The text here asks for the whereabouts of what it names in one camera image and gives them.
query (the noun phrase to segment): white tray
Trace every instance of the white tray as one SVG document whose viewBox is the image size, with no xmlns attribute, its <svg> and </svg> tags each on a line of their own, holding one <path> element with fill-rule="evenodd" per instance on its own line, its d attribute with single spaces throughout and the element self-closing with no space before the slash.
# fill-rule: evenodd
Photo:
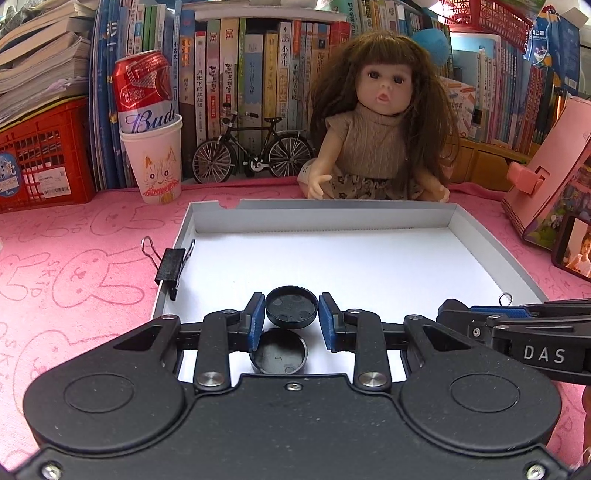
<svg viewBox="0 0 591 480">
<path fill-rule="evenodd" d="M 401 323 L 419 313 L 435 319 L 449 298 L 473 305 L 547 300 L 515 258 L 456 204 L 367 200 L 244 200 L 189 205 L 174 248 L 195 247 L 176 301 L 161 290 L 154 317 L 200 322 L 218 310 L 242 310 L 252 293 L 282 285 L 329 292 L 343 309 L 370 310 Z M 272 327 L 265 321 L 264 329 Z M 353 354 L 330 353 L 318 321 L 298 330 L 309 347 L 305 374 L 353 373 Z M 405 379 L 389 352 L 392 380 Z M 179 378 L 192 381 L 196 351 L 185 352 Z M 232 384 L 252 372 L 247 353 L 230 355 Z"/>
</svg>

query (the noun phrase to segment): white paper cup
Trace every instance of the white paper cup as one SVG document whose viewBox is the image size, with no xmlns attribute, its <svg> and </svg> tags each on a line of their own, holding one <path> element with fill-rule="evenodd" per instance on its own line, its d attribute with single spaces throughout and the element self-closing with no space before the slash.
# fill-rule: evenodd
<svg viewBox="0 0 591 480">
<path fill-rule="evenodd" d="M 137 134 L 119 131 L 145 203 L 163 205 L 181 195 L 181 127 L 177 118 L 166 127 Z"/>
</svg>

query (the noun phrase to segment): beer can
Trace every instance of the beer can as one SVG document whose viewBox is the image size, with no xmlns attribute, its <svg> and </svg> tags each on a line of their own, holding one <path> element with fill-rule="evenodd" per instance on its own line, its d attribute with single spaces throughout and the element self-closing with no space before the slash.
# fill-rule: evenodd
<svg viewBox="0 0 591 480">
<path fill-rule="evenodd" d="M 176 119 L 170 65 L 159 50 L 115 62 L 113 89 L 119 127 L 124 133 L 162 128 Z"/>
</svg>

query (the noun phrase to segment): doll's bangs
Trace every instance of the doll's bangs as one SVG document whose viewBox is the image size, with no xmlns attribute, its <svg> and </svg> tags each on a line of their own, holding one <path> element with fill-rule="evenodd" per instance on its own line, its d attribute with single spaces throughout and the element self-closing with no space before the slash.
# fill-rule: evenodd
<svg viewBox="0 0 591 480">
<path fill-rule="evenodd" d="M 368 40 L 359 46 L 356 56 L 362 66 L 403 64 L 408 65 L 415 71 L 421 64 L 416 48 L 413 48 L 413 42 L 410 39 L 390 35 L 376 35 Z"/>
</svg>

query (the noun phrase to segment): brown knit top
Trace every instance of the brown knit top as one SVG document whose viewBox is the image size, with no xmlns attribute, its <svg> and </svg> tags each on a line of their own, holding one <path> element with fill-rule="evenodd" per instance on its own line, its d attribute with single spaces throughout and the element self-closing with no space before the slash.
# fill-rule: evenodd
<svg viewBox="0 0 591 480">
<path fill-rule="evenodd" d="M 326 128 L 343 140 L 336 165 L 343 173 L 368 179 L 396 178 L 405 160 L 402 117 L 380 115 L 361 103 L 328 117 Z"/>
</svg>

